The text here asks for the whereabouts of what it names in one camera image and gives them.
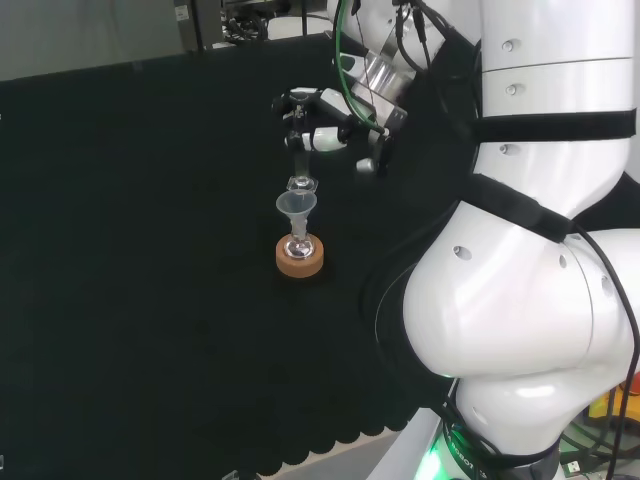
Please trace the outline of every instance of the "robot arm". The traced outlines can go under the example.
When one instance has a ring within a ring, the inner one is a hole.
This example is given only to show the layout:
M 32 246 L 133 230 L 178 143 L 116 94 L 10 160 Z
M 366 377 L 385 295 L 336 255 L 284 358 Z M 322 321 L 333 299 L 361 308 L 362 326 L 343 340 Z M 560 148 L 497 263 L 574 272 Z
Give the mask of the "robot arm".
M 336 3 L 329 2 L 330 14 Z M 473 29 L 458 21 L 473 18 L 468 12 L 480 4 L 483 112 L 503 130 L 513 120 L 544 126 L 551 118 L 633 111 L 634 0 L 429 3 L 472 40 Z M 389 53 L 394 14 L 390 2 L 363 2 L 362 36 L 371 55 L 406 73 L 402 56 Z M 355 18 L 344 28 L 360 39 Z M 428 28 L 427 36 L 437 54 L 442 35 Z M 405 39 L 424 68 L 410 27 Z M 354 93 L 362 98 L 368 90 L 359 94 L 360 87 Z M 474 173 L 570 219 L 607 195 L 629 155 L 625 135 L 558 141 L 525 133 L 481 144 Z M 640 314 L 640 232 L 593 236 Z M 465 202 L 415 268 L 404 324 L 431 371 L 462 379 L 462 416 L 503 454 L 551 448 L 580 410 L 624 380 L 633 350 L 611 278 L 583 238 L 553 243 Z M 450 477 L 465 477 L 450 464 Z

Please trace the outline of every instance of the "black cloth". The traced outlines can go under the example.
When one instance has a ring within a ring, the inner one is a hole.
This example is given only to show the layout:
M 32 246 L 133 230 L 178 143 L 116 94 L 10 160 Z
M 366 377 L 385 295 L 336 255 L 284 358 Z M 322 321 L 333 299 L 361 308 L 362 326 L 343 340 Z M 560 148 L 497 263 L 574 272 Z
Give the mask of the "black cloth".
M 356 302 L 471 165 L 424 79 L 388 178 L 357 180 L 358 147 L 313 159 L 322 273 L 275 267 L 293 166 L 270 103 L 337 87 L 332 55 L 319 36 L 0 85 L 7 478 L 269 474 L 441 398 L 389 373 Z

